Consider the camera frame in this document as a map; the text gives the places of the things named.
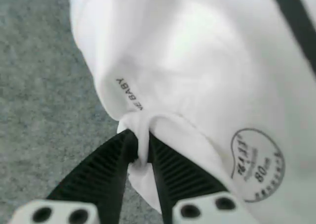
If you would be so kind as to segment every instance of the circular stamp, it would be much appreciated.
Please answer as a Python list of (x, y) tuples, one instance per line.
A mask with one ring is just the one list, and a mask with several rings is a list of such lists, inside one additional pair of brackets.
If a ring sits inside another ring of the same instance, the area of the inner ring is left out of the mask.
[(281, 185), (285, 160), (276, 143), (257, 129), (237, 131), (232, 139), (232, 179), (245, 202), (270, 197)]

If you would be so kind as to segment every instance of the white t-shirt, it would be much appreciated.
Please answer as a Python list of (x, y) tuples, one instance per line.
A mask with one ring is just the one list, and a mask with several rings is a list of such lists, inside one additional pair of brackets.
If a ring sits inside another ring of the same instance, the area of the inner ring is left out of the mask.
[[(316, 1), (302, 2), (315, 25)], [(129, 179), (151, 206), (160, 211), (148, 131), (260, 223), (314, 223), (315, 75), (276, 0), (70, 3), (104, 108), (139, 139)]]

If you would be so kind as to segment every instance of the black strap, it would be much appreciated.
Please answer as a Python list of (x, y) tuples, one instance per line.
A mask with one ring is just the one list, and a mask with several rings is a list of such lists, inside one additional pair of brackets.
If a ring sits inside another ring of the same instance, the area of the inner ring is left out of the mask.
[(276, 0), (316, 75), (316, 32), (301, 0)]

